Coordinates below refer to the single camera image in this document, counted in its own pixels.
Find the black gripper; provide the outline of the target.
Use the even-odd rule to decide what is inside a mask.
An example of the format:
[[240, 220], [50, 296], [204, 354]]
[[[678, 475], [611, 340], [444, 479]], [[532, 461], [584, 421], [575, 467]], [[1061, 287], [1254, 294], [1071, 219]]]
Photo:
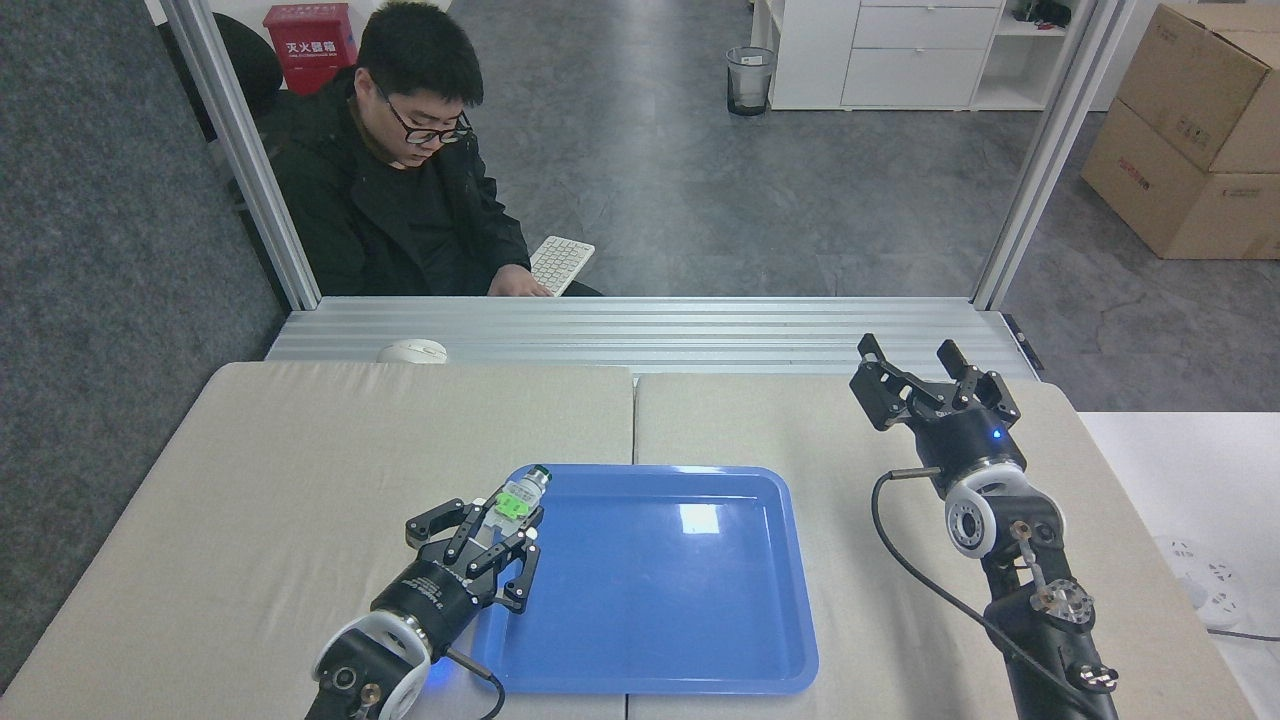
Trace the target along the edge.
[[[512, 536], [484, 544], [477, 534], [486, 534], [481, 524], [490, 509], [490, 500], [453, 498], [407, 520], [404, 539], [416, 556], [370, 603], [372, 611], [413, 619], [433, 657], [447, 653], [480, 609], [498, 603], [524, 614], [527, 607], [545, 510], [532, 510]], [[463, 577], [451, 568], [463, 568]]]
[[[1027, 468], [1010, 434], [1021, 413], [1004, 378], [969, 363], [954, 340], [946, 340], [937, 351], [955, 380], [950, 392], [946, 384], [896, 368], [873, 333], [860, 338], [858, 352], [861, 361], [850, 389], [874, 429], [884, 432], [911, 421], [922, 465], [940, 469], [932, 480], [940, 498], [977, 468], [1001, 462]], [[960, 413], [937, 416], [945, 407]]]

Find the person's left hand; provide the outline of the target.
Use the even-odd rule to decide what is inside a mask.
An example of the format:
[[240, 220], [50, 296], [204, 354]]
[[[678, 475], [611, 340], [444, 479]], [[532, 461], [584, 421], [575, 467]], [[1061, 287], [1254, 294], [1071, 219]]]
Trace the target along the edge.
[[493, 275], [486, 295], [492, 297], [554, 297], [549, 288], [520, 264], [500, 266]]

